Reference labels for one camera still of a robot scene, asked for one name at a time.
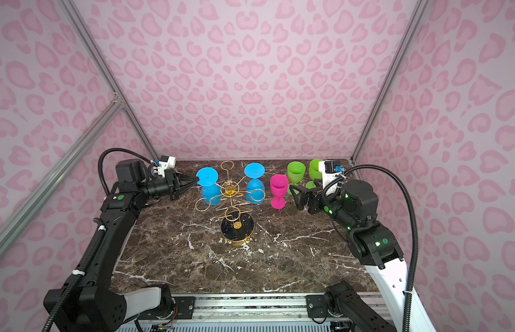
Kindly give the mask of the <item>green wine glass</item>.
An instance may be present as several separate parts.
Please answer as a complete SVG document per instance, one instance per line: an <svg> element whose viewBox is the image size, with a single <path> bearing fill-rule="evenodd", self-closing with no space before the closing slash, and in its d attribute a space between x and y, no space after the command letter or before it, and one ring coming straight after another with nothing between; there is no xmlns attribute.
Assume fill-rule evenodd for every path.
<svg viewBox="0 0 515 332"><path fill-rule="evenodd" d="M306 183L305 187L307 189L314 189L322 185L323 175L319 170L319 163L321 159L314 159L310 162L309 166L309 176L310 181Z"/></svg>
<svg viewBox="0 0 515 332"><path fill-rule="evenodd" d="M292 161L287 166L287 178L290 185L298 185L305 176L306 166L300 161Z"/></svg>

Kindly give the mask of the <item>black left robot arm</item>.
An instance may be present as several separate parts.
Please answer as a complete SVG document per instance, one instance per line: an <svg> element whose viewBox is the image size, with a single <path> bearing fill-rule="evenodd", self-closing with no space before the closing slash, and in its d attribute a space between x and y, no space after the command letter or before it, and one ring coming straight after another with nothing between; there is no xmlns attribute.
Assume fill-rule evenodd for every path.
<svg viewBox="0 0 515 332"><path fill-rule="evenodd" d="M175 304L166 284L120 294L110 289L112 275L134 225L150 199L178 199L199 181L197 176L166 169L152 179L141 159L116 165L117 182L107 194L87 250L60 289L44 298L48 318L43 331L116 331L152 311L162 318L174 315Z"/></svg>

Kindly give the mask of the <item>pink wine glass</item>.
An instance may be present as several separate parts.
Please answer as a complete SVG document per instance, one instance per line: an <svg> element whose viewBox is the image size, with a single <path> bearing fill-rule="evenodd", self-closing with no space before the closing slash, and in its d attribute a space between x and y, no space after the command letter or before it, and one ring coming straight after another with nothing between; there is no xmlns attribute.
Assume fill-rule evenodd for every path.
<svg viewBox="0 0 515 332"><path fill-rule="evenodd" d="M287 193L289 187L289 179L282 174L277 174L271 177L270 190L273 195L271 199L271 206L274 209L281 210L286 206L286 200L284 196Z"/></svg>

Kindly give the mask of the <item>green wine glass front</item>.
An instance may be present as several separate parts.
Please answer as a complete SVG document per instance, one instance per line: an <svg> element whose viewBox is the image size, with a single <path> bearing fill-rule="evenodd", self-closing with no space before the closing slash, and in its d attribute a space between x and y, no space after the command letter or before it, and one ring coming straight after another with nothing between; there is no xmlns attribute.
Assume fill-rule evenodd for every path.
<svg viewBox="0 0 515 332"><path fill-rule="evenodd" d="M314 159L310 162L309 166L309 176L310 181L306 183L305 187L307 189L314 189L322 185L323 175L319 170L319 163L321 159Z"/></svg>

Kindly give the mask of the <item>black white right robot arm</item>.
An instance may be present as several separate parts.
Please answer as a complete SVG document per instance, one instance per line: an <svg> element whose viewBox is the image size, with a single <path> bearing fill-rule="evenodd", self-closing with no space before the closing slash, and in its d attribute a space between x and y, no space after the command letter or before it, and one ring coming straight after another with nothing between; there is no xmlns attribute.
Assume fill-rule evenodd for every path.
<svg viewBox="0 0 515 332"><path fill-rule="evenodd" d="M346 318L351 331L434 331L416 290L408 285L413 274L411 263L386 226L377 219L378 196L372 186L361 180L349 180L338 195L324 201L320 187L311 190L291 185L290 192L298 207L311 213L324 211L346 231L346 243L352 255L365 267L376 283L391 317L388 322L366 304L345 281L328 286L323 300L308 315L315 322L327 318Z"/></svg>

